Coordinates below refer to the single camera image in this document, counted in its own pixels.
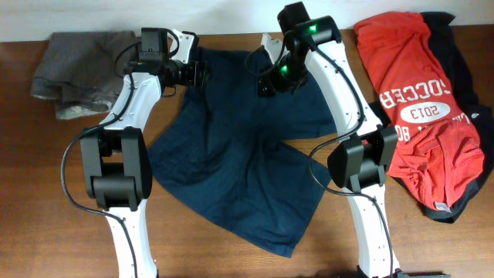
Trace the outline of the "navy blue shorts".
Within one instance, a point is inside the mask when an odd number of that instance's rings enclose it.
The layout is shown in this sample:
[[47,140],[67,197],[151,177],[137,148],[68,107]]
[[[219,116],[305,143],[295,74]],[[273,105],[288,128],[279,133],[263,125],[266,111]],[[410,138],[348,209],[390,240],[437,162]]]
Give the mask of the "navy blue shorts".
[[291,147],[336,130],[312,77],[294,93],[258,95],[267,57],[198,48],[208,80],[185,91],[174,123],[149,147],[157,182],[208,221],[290,257],[330,181],[325,165]]

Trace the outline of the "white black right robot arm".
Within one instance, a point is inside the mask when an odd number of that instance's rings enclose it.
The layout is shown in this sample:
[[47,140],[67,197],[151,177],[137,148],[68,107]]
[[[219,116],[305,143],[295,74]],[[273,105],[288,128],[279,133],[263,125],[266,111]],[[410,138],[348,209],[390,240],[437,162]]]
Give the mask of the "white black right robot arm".
[[347,198],[359,248],[361,277],[400,277],[385,213],[386,173],[398,135],[383,125],[365,100],[347,62],[340,31],[330,16],[311,19],[301,3],[278,15],[283,40],[262,37],[260,49],[272,65],[258,73],[261,97],[291,93],[312,76],[334,119],[336,148],[327,158],[335,195]]

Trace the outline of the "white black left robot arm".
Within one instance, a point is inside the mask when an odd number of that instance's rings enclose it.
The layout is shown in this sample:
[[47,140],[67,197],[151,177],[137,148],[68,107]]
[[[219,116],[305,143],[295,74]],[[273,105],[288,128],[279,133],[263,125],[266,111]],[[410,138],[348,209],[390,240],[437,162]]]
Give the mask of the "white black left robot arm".
[[205,67],[191,59],[197,45],[193,32],[143,28],[113,108],[80,138],[86,192],[108,222],[120,277],[159,275],[147,233],[153,175],[143,132],[164,88],[202,86]]

